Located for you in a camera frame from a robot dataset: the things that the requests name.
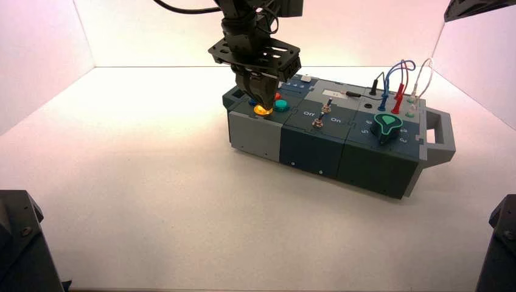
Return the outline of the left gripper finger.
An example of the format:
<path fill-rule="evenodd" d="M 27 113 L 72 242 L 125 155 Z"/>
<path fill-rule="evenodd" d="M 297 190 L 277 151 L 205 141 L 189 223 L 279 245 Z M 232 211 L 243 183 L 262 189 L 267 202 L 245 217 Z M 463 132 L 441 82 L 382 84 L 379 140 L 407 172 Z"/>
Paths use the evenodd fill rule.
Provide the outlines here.
<path fill-rule="evenodd" d="M 279 80 L 276 78 L 263 78 L 259 81 L 257 96 L 259 104 L 266 110 L 273 108 L 274 98 L 277 93 Z"/>
<path fill-rule="evenodd" d="M 257 104 L 260 104 L 260 97 L 255 95 L 251 86 L 251 81 L 251 75 L 236 75 L 236 85 L 238 88 L 250 96 Z"/>

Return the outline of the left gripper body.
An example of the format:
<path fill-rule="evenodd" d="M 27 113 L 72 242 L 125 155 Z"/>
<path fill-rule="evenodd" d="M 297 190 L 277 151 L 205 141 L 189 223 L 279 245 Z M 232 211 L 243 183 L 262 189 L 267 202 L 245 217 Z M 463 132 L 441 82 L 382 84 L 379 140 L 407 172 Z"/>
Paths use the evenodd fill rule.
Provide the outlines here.
<path fill-rule="evenodd" d="M 243 15 L 224 18 L 221 61 L 236 75 L 252 79 L 283 80 L 283 45 L 272 37 L 279 28 L 276 15 Z"/>

